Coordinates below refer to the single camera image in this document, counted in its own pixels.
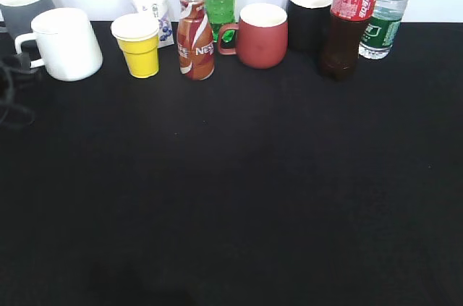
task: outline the black mug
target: black mug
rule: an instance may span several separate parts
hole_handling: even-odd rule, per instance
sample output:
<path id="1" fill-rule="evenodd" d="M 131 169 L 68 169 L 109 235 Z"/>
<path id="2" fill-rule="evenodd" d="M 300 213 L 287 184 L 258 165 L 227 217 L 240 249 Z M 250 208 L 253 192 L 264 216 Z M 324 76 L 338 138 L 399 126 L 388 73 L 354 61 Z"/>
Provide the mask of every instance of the black mug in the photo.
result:
<path id="1" fill-rule="evenodd" d="M 333 0 L 288 0 L 288 47 L 311 54 L 320 52 L 328 35 Z"/>
<path id="2" fill-rule="evenodd" d="M 31 33 L 30 22 L 39 14 L 55 8 L 52 0 L 0 0 L 0 10 L 6 27 L 0 33 L 9 33 L 13 40 L 24 33 Z M 34 46 L 30 41 L 26 46 Z"/>

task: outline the cola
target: cola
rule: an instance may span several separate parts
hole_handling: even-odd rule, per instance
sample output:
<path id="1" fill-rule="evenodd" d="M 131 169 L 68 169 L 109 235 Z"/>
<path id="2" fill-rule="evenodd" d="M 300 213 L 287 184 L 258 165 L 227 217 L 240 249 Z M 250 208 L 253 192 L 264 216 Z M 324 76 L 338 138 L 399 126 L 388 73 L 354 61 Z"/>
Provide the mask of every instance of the cola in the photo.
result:
<path id="1" fill-rule="evenodd" d="M 205 0 L 180 0 L 177 29 L 180 71 L 191 80 L 205 80 L 214 72 L 212 28 Z"/>
<path id="2" fill-rule="evenodd" d="M 376 0 L 333 0 L 328 40 L 320 56 L 322 75 L 343 80 L 354 74 L 361 37 Z"/>

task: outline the nescafe coffee bottle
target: nescafe coffee bottle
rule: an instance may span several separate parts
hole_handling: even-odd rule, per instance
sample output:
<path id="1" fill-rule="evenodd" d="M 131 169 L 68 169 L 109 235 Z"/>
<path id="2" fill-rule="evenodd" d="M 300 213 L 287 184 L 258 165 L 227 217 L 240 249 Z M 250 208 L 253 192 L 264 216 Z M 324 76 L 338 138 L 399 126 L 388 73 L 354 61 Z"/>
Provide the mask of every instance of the nescafe coffee bottle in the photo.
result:
<path id="1" fill-rule="evenodd" d="M 205 0 L 180 0 L 177 29 L 180 71 L 191 80 L 205 80 L 214 72 L 212 28 Z"/>

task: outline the yellow paper cup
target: yellow paper cup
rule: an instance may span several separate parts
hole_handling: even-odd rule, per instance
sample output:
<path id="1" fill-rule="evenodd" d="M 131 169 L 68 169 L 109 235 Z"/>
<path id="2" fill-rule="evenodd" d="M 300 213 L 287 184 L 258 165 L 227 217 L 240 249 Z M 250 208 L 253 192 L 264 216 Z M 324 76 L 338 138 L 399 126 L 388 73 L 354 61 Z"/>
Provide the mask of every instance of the yellow paper cup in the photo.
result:
<path id="1" fill-rule="evenodd" d="M 159 71 L 158 44 L 159 23 L 143 13 L 126 14 L 111 24 L 130 74 L 136 78 L 148 78 Z"/>

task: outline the gray mug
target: gray mug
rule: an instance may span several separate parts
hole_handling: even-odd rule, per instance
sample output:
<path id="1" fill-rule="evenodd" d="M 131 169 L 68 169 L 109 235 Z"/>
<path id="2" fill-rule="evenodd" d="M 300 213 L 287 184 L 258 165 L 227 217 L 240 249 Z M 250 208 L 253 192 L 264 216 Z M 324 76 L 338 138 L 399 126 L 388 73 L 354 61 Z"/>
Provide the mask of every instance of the gray mug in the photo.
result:
<path id="1" fill-rule="evenodd" d="M 52 0 L 0 0 L 0 10 L 6 27 L 0 27 L 0 33 L 9 33 L 13 39 L 25 33 L 31 33 L 30 22 L 39 14 L 55 8 Z M 25 46 L 35 46 L 34 41 Z"/>

